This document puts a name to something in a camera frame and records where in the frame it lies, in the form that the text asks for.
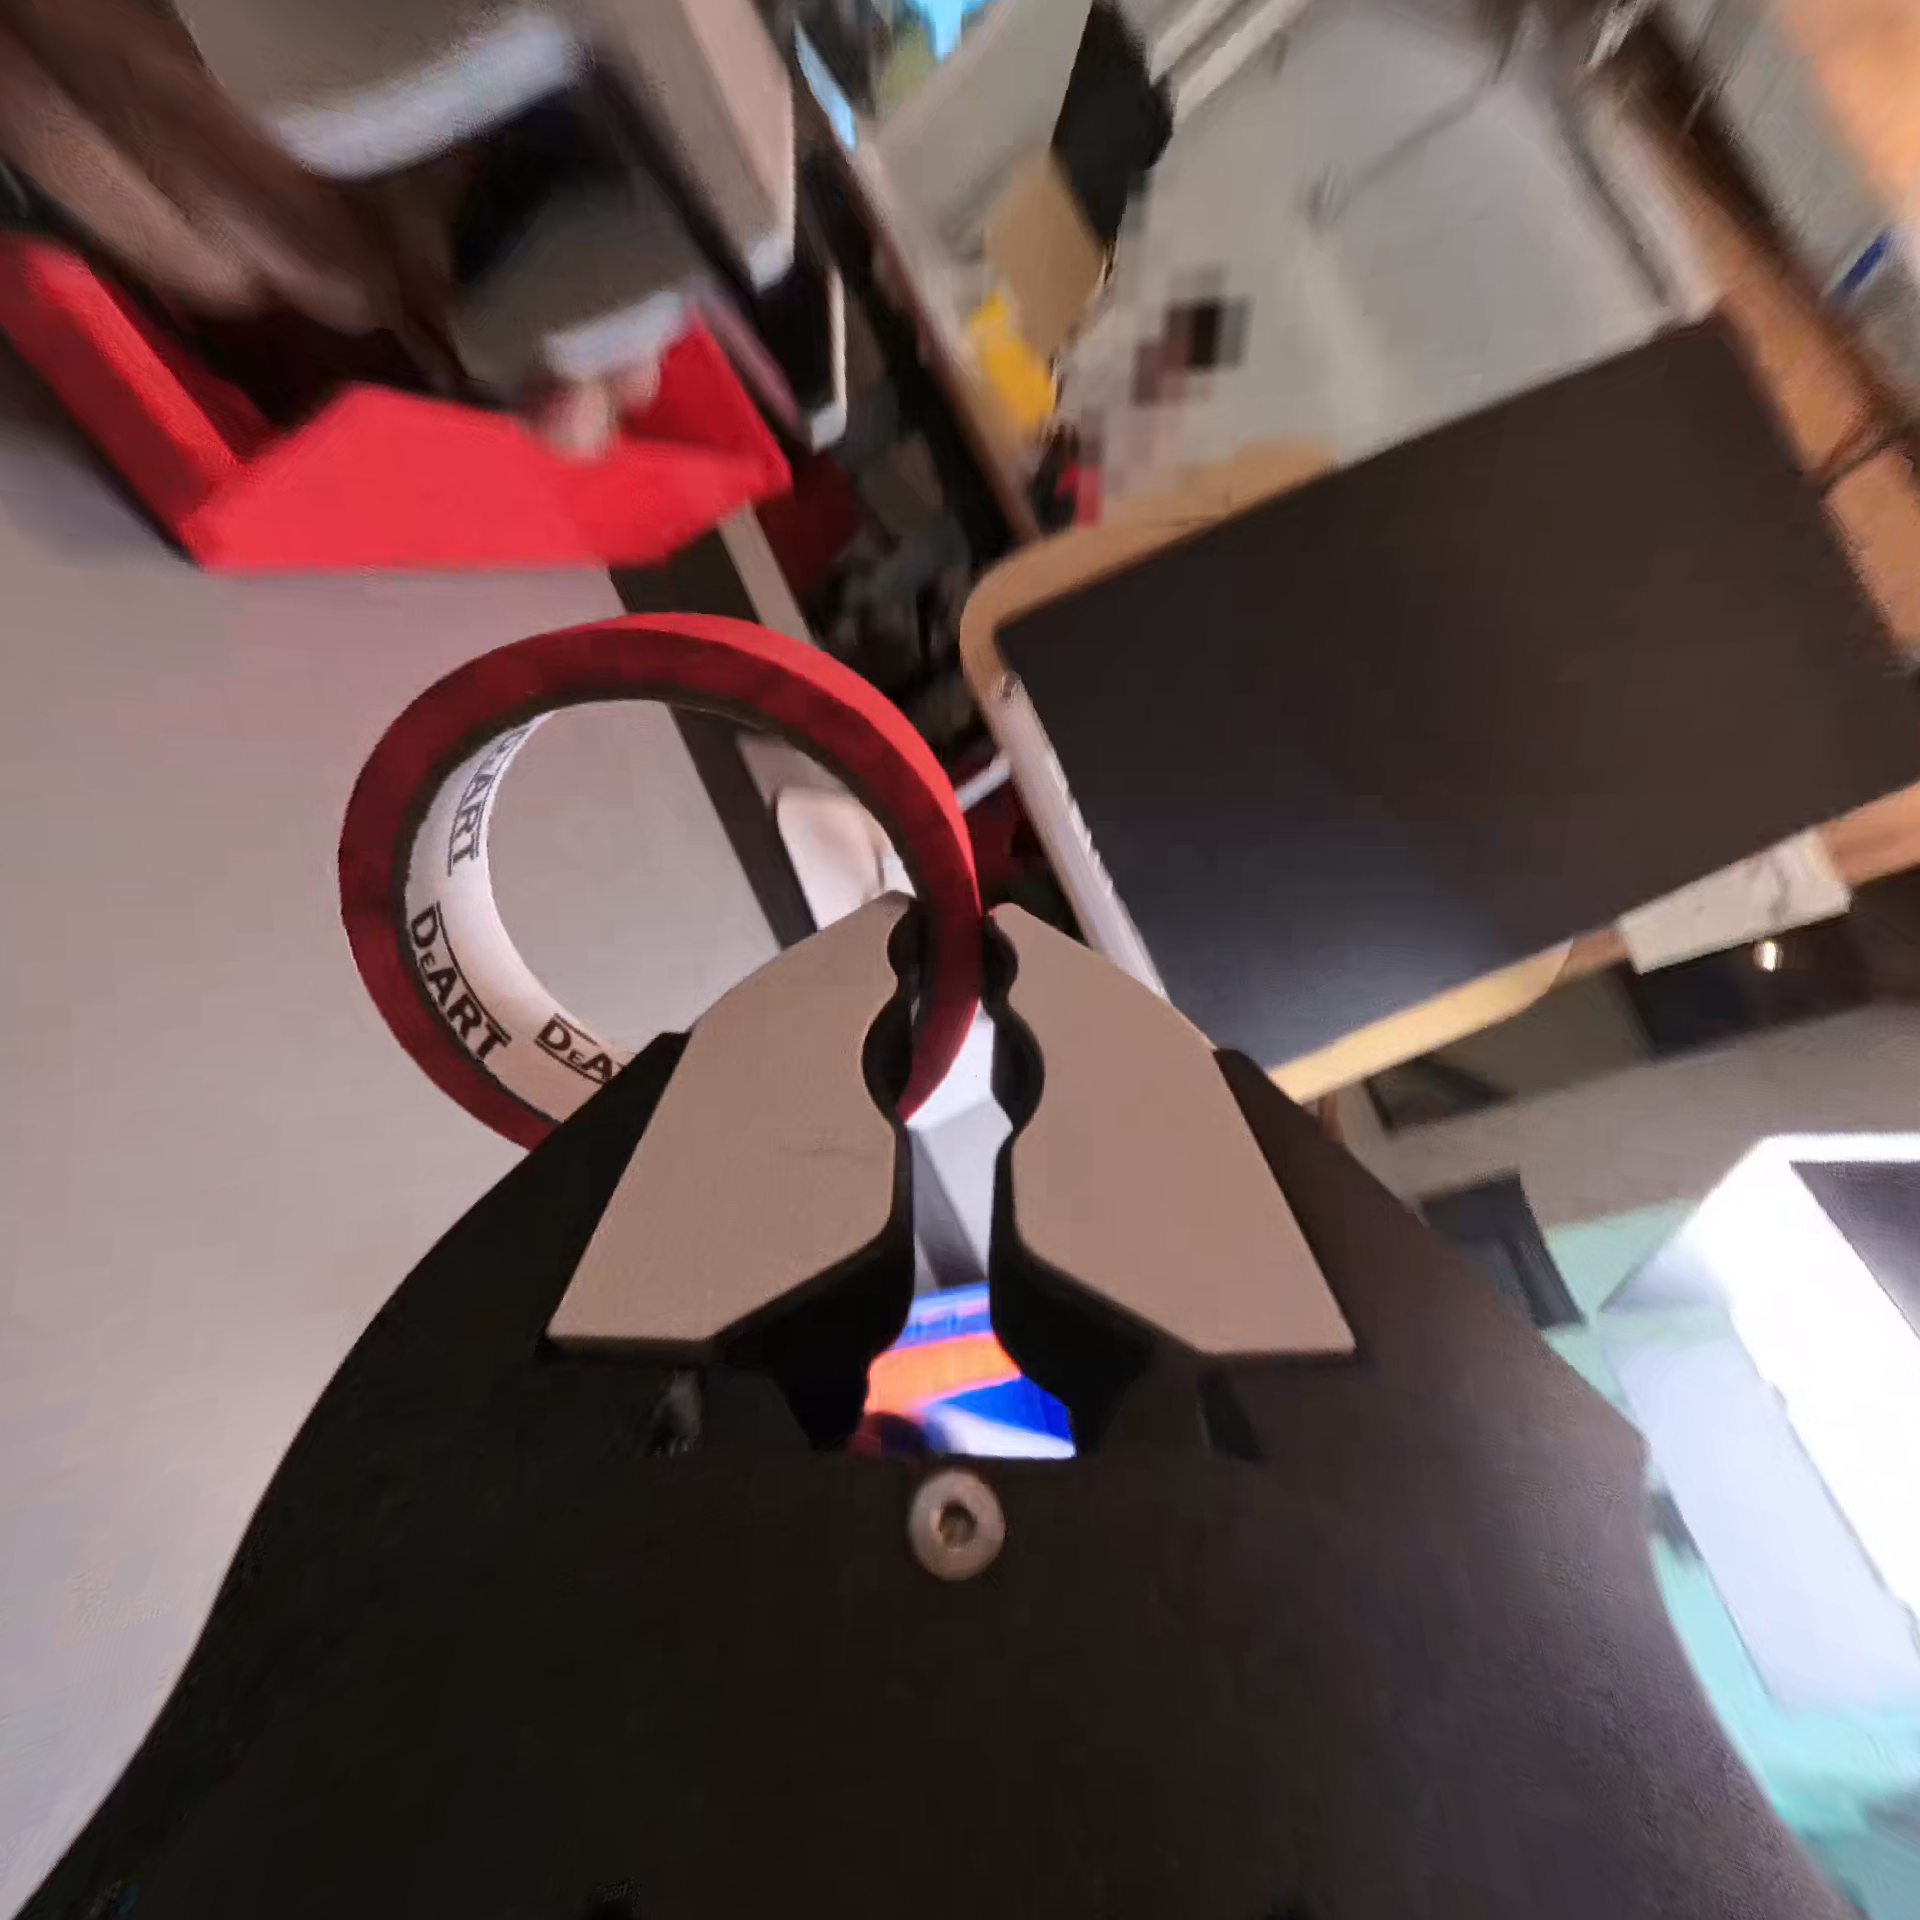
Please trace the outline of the black panel with wooden frame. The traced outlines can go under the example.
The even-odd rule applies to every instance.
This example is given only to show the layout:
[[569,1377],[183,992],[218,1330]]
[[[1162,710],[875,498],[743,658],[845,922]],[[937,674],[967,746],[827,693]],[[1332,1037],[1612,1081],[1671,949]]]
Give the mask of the black panel with wooden frame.
[[1295,1100],[1806,831],[1916,864],[1916,684],[1721,317],[1031,542],[962,660],[1091,945]]
[[1016,164],[980,231],[988,288],[1046,365],[1091,316],[1172,131],[1172,95],[1129,19],[1118,4],[1090,4],[1052,131]]

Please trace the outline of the blue plastic bin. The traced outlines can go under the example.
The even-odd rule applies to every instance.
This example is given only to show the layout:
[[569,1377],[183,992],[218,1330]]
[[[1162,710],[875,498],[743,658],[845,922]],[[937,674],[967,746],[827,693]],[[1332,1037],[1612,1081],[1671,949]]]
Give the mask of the blue plastic bin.
[[1063,1404],[1025,1377],[995,1338],[989,1287],[913,1298],[866,1372],[847,1450],[869,1459],[1035,1458],[1076,1451]]

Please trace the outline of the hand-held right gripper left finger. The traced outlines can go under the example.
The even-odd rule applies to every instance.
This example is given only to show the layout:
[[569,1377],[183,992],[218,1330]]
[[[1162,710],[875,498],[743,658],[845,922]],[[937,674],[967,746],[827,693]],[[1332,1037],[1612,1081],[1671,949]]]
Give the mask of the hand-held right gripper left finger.
[[546,1321],[553,1348],[751,1374],[812,1444],[852,1440],[915,1286],[915,917],[887,892],[693,1024]]

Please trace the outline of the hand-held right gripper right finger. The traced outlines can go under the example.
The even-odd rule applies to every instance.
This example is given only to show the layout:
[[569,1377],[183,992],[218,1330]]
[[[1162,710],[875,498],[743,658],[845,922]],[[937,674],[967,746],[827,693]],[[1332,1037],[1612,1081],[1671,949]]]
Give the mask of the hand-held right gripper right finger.
[[1257,1451],[1240,1374],[1355,1335],[1224,1054],[1163,996],[1018,905],[983,925],[999,1346],[1079,1451]]

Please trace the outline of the yellow plastic bin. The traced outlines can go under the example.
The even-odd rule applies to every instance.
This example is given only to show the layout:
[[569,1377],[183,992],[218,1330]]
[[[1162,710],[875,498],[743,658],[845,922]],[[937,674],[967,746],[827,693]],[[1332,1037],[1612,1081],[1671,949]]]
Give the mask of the yellow plastic bin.
[[1057,407],[1052,362],[1028,339],[1016,301],[988,291],[965,317],[965,341],[980,391],[1020,444],[1043,437]]

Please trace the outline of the red tape roll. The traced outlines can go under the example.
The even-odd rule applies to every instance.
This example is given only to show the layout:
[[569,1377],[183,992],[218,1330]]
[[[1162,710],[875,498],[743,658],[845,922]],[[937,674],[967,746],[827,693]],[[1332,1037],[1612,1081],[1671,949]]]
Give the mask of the red tape roll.
[[594,1037],[520,958],[494,898],[490,827],[532,734],[565,708],[706,712],[800,748],[852,791],[911,881],[922,971],[915,1115],[980,1004],[981,898],[954,784],[900,708],[821,647],[737,617],[627,613],[530,635],[430,684],[377,739],[348,800],[338,871],[362,985],[400,1050],[460,1109],[537,1145],[616,1077]]

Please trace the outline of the red plastic bin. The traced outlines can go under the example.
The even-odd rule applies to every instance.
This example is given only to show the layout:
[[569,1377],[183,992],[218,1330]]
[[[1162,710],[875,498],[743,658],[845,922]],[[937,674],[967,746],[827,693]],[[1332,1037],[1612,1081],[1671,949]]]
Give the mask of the red plastic bin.
[[3,231],[1,326],[119,485],[209,572],[659,563],[789,489],[702,326],[592,462],[512,413],[355,381],[276,428],[78,252],[19,229]]

